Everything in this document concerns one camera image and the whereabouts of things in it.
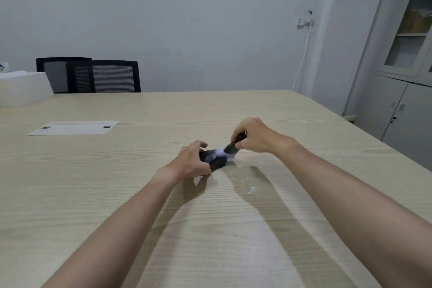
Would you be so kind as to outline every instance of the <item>wood grain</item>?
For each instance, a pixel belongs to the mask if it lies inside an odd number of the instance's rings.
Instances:
[[[291,91],[55,95],[0,108],[0,286],[41,285],[181,146],[223,148],[247,116],[432,221],[428,170]],[[106,135],[27,135],[75,120],[120,123]],[[176,187],[124,286],[378,284],[275,157],[241,151],[207,181]]]

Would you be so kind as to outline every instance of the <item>human arm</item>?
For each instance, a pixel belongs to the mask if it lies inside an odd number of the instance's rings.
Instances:
[[[183,147],[174,160],[106,219],[42,287],[120,287],[173,188],[182,179],[210,174],[209,165],[199,158],[200,147],[206,146],[196,141]]]
[[[232,141],[244,131],[236,147],[278,157],[383,287],[432,287],[430,223],[258,118],[242,121]]]

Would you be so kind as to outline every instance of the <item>black mesh chair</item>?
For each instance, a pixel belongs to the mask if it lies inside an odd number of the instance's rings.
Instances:
[[[55,94],[66,94],[68,79],[66,63],[72,61],[91,61],[88,57],[48,57],[36,59],[36,71],[45,72]]]
[[[136,61],[73,61],[66,72],[70,93],[141,92]]]

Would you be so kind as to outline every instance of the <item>brown item in cabinet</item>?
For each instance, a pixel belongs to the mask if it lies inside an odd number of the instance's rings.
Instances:
[[[432,16],[424,16],[419,11],[407,11],[400,23],[398,34],[428,33],[432,25]]]

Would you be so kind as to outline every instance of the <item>black handheld object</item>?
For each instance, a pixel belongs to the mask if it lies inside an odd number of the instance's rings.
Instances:
[[[235,155],[238,153],[239,149],[235,147],[235,144],[245,138],[246,133],[240,133],[234,142],[230,143],[228,146],[225,147],[222,153],[221,149],[210,149],[207,151],[201,151],[200,160],[202,162],[208,163],[212,172],[216,171],[226,165],[228,158],[225,154]]]

